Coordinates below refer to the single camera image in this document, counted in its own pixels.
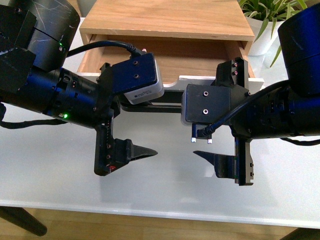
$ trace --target wooden cabinet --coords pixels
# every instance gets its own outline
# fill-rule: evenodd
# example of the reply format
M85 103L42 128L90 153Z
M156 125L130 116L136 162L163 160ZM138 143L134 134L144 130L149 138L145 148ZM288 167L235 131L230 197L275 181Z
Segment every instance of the wooden cabinet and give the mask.
M237 0L97 0L80 33L84 44L119 40L154 53L165 83L215 76L219 63L246 59L254 40ZM116 47L89 50L79 72L99 73L103 63L128 57Z

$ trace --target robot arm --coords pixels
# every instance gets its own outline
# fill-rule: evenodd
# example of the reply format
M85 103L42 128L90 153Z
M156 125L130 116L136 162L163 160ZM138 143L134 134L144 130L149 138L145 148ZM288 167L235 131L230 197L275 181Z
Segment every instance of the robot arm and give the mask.
M219 126L230 126L235 156L195 153L214 165L217 177L235 179L240 186L252 185L254 178L252 140L320 135L319 4L279 29L289 80L251 95L248 63L241 58L221 63L210 84L164 90L153 54L131 47L129 60L112 66L106 63L97 83L89 81L61 68L79 24L76 11L66 0L34 2L12 0L9 6L0 6L0 100L59 123L94 128L98 175L157 154L129 139L113 138L113 120L121 108L179 113L182 122L191 125L192 142L211 143L211 134ZM306 24L310 19L314 24Z

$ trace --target white tabletop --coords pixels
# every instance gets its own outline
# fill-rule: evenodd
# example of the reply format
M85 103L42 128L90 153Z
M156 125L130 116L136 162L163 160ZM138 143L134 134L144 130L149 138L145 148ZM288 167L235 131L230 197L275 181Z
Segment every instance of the white tabletop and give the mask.
M78 58L69 59L66 68L76 71ZM271 59L268 54L250 58L266 85L286 77L283 59L269 69ZM6 106L7 122L47 118ZM227 126L216 131L212 145L191 143L191 129L179 114L122 112L113 133L158 155L101 177L93 172L93 129L74 124L0 128L0 205L320 228L320 146L252 141L254 185L240 187L216 178L214 167L192 153L233 155Z

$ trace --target table leg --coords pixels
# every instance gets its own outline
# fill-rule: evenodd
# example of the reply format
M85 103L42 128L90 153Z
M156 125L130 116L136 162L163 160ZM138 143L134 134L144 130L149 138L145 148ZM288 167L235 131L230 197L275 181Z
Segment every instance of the table leg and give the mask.
M0 218L37 236L43 236L47 233L47 227L22 207L0 206Z
M281 238L280 240L319 240L320 239L320 229L312 228L297 228L293 232L289 233L287 236Z

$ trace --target wire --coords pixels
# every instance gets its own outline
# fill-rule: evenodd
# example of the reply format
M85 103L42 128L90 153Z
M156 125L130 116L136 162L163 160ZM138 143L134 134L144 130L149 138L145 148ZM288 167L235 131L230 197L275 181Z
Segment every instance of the wire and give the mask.
M210 134L213 134L217 128L221 127L225 122L233 118L235 115L237 115L239 112L247 108L250 104L252 104L257 99L261 98L262 96L272 92L273 90L276 90L278 88L284 87L288 85L289 80L285 81L279 81L276 82L270 86L267 86L265 89L262 89L258 91L257 93L247 96L238 106L236 106L234 109L229 111L227 114L222 116L217 122L210 124L209 126L205 127L204 129L200 129L197 131L197 137L205 137Z
M49 120L33 120L33 121L23 121L23 122L6 122L2 121L6 114L6 106L0 103L0 127L5 129L24 129L27 127L35 126L35 125L60 125L66 124L66 121L62 121L59 119L49 119Z
M132 57L138 57L138 56L141 56L141 55L145 54L145 52L143 52L140 49L136 48L131 43L126 43L126 42L123 42L123 41L104 40L104 41L92 42L92 43L89 43L87 45L75 48L75 49L69 51L66 57L68 58L68 57L71 57L73 55L85 52L87 50L95 49L95 48L101 48L101 47L119 47L119 48L124 48L128 52L131 53Z
M320 144L320 139L312 140L312 141L299 141L299 140L293 140L287 137L282 137L280 139L298 146L315 146Z

